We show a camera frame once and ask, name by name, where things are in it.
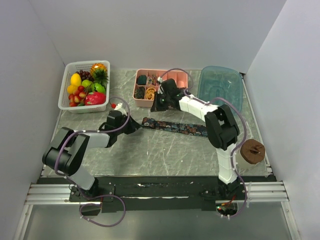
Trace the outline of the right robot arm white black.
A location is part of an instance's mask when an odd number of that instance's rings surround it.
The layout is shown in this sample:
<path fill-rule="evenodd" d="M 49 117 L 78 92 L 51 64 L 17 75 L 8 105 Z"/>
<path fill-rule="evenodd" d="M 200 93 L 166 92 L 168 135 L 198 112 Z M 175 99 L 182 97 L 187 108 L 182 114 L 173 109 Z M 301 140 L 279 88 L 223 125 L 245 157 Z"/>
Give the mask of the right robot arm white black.
<path fill-rule="evenodd" d="M 157 79 L 159 84 L 151 107 L 153 112 L 170 108 L 189 113 L 205 122 L 207 138 L 215 147 L 218 157 L 218 193 L 223 199 L 230 199 L 240 185 L 233 160 L 239 127 L 230 107 L 226 104 L 214 105 L 204 102 L 186 89 L 177 87 L 174 79 Z"/>

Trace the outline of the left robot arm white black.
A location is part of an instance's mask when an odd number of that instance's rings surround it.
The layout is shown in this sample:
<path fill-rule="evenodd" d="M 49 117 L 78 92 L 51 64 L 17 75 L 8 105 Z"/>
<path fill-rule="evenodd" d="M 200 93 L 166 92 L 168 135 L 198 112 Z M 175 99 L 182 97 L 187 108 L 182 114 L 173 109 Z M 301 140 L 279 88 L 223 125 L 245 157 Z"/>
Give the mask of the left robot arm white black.
<path fill-rule="evenodd" d="M 86 150 L 110 148 L 119 135 L 132 134 L 140 127 L 128 112 L 122 110 L 111 110 L 97 130 L 75 131 L 62 127 L 45 150 L 42 163 L 76 185 L 86 200 L 93 201 L 101 191 L 99 180 L 82 166 Z"/>

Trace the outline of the dark floral patterned necktie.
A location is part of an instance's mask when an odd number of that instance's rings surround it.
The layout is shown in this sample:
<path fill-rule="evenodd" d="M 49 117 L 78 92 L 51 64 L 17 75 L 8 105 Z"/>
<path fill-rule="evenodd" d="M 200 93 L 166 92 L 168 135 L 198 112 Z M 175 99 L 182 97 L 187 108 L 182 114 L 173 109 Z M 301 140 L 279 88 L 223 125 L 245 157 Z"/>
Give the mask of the dark floral patterned necktie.
<path fill-rule="evenodd" d="M 146 129 L 180 133 L 197 137 L 208 137 L 207 128 L 201 124 L 178 123 L 171 121 L 155 120 L 154 118 L 144 117 L 141 126 Z"/>

